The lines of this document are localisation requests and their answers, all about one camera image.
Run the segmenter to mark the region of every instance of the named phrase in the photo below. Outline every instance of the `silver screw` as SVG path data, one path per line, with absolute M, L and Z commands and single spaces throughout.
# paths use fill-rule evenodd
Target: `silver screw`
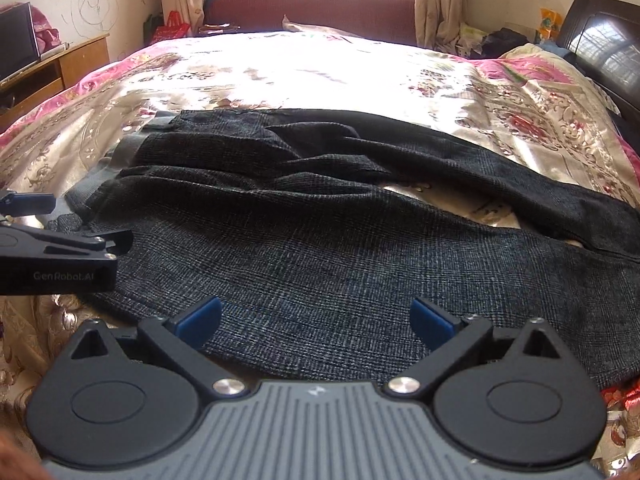
M 220 379 L 213 383 L 213 389 L 220 395 L 237 395 L 244 390 L 244 383 L 238 379 Z
M 420 383 L 413 377 L 395 377 L 389 381 L 388 386 L 396 394 L 412 394 L 418 391 Z

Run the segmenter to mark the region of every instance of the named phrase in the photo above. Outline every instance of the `white logo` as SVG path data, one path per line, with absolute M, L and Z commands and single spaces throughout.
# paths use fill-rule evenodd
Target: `white logo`
M 314 397 L 318 397 L 324 393 L 326 393 L 326 390 L 322 387 L 322 386 L 316 386 L 315 388 L 313 388 L 312 390 L 307 390 L 311 395 L 313 395 Z

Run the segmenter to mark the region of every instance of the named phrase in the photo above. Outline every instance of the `orange and yellow package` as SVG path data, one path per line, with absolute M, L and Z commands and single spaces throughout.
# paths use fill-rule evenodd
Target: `orange and yellow package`
M 540 9 L 540 15 L 542 16 L 542 22 L 538 32 L 540 33 L 541 40 L 555 40 L 560 34 L 560 27 L 562 27 L 562 16 L 551 9 Z

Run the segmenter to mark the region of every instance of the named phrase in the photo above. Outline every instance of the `gray ridged panel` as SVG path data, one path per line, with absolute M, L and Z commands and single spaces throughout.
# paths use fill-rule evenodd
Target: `gray ridged panel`
M 253 396 L 212 405 L 184 444 L 156 462 L 110 472 L 48 463 L 58 480 L 530 480 L 447 444 L 420 405 L 371 383 L 268 381 Z M 540 480 L 601 479 L 588 464 Z

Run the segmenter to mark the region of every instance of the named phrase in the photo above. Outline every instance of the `pillow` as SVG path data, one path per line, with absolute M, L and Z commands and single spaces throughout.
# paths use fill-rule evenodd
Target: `pillow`
M 348 38 L 361 38 L 356 34 L 339 30 L 338 28 L 323 27 L 322 25 L 301 25 L 300 23 L 291 23 L 285 14 L 282 20 L 282 30 L 289 32 L 320 32 L 322 34 L 331 34 L 332 36 L 347 36 Z

